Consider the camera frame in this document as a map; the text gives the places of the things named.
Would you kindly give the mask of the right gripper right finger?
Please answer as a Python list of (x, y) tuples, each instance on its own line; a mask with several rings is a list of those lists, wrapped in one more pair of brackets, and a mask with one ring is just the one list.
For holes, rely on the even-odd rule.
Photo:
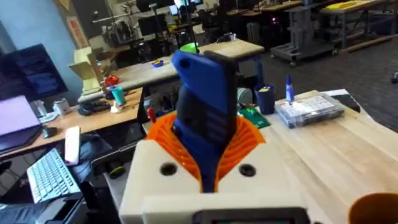
[(300, 198), (302, 193), (291, 183), (279, 147), (266, 141), (248, 119), (238, 116), (236, 122), (236, 132), (218, 163), (216, 191)]

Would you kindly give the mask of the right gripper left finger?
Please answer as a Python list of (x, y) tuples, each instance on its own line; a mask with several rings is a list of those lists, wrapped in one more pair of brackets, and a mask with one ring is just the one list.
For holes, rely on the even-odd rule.
[(122, 223), (191, 223), (202, 191), (197, 163), (172, 132), (175, 113), (139, 141), (119, 208)]

